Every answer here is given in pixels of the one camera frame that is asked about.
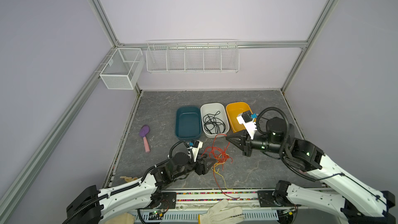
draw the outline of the robotic arm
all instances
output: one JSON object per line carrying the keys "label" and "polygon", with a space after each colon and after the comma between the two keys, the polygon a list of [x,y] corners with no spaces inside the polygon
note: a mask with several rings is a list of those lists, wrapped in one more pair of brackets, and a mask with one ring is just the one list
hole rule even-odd
{"label": "robotic arm", "polygon": [[[185,144],[188,154],[178,152],[172,156],[173,149],[180,143]],[[193,171],[204,175],[217,162],[206,155],[197,157],[201,147],[202,142],[198,140],[188,144],[179,141],[170,149],[169,159],[150,167],[135,181],[100,190],[95,185],[87,187],[67,207],[68,218],[63,224],[102,224],[129,210],[160,207],[166,197],[162,190],[172,182],[186,178]]]}
{"label": "robotic arm", "polygon": [[[282,118],[272,118],[262,131],[259,119],[267,111],[279,112]],[[226,137],[227,141],[251,156],[252,150],[279,154],[291,171],[310,181],[321,181],[338,194],[331,195],[279,181],[273,193],[277,205],[305,205],[334,214],[349,223],[395,223],[388,210],[395,206],[395,196],[389,191],[375,190],[339,167],[320,148],[309,141],[294,137],[294,126],[285,113],[275,107],[264,109],[258,116],[250,111],[237,117],[246,130]]]}

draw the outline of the white mesh basket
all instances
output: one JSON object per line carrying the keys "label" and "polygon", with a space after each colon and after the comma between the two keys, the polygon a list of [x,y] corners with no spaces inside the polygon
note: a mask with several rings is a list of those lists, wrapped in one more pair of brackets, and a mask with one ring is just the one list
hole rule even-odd
{"label": "white mesh basket", "polygon": [[149,44],[147,69],[151,73],[238,72],[238,43]]}
{"label": "white mesh basket", "polygon": [[144,63],[140,48],[117,48],[100,76],[109,89],[134,89]]}

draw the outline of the white plastic bin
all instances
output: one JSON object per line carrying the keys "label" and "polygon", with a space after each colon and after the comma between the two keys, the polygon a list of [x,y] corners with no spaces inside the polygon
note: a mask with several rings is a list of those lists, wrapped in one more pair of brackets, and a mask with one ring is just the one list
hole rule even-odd
{"label": "white plastic bin", "polygon": [[[206,137],[214,138],[218,133],[226,134],[229,131],[228,117],[226,116],[225,107],[222,104],[220,103],[204,104],[200,108],[200,114],[202,118],[203,132],[205,133]],[[206,124],[206,121],[208,120],[216,121],[218,123],[217,126],[219,128],[215,127],[215,125],[210,123]],[[224,122],[225,124],[225,130],[224,126],[221,125],[221,121]]]}

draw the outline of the gray table surface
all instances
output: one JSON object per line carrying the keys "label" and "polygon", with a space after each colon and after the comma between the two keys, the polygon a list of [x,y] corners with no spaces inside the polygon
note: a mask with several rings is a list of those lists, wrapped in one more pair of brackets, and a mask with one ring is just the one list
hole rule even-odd
{"label": "gray table surface", "polygon": [[[143,92],[143,96],[134,117],[130,133],[127,137],[112,186],[125,183],[120,176],[141,177],[145,170],[167,158],[170,147],[178,139],[175,136],[176,111],[179,107],[193,105],[201,107],[203,104],[219,102],[226,106],[232,102],[246,102],[255,113],[266,107],[278,107],[294,124],[286,103],[279,91],[168,91]],[[266,112],[266,118],[279,117],[277,112]],[[138,135],[143,125],[149,125],[147,134],[150,153],[145,153],[142,138]],[[295,136],[300,137],[295,129]],[[207,138],[202,132],[199,138],[203,148],[211,146],[213,139]],[[228,143],[224,137],[215,141],[216,147],[225,147]],[[174,152],[186,152],[184,145],[179,145]],[[242,155],[242,152],[232,144],[227,153],[232,157],[225,163],[224,170],[219,171],[225,178],[228,188],[274,188],[279,180],[286,180],[301,187],[320,187],[320,183],[307,181],[275,160],[253,150],[251,157]],[[217,181],[222,188],[224,182],[220,176]],[[169,189],[212,189],[218,188],[212,171],[198,176],[192,172],[187,179],[178,180]]]}

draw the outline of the wire basket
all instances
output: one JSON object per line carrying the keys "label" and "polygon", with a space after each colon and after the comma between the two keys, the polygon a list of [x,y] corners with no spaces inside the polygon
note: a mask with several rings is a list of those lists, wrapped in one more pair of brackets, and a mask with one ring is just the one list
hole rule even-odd
{"label": "wire basket", "polygon": [[108,89],[134,89],[144,63],[140,48],[117,48],[99,75]]}
{"label": "wire basket", "polygon": [[238,42],[149,44],[147,70],[169,72],[238,72]]}

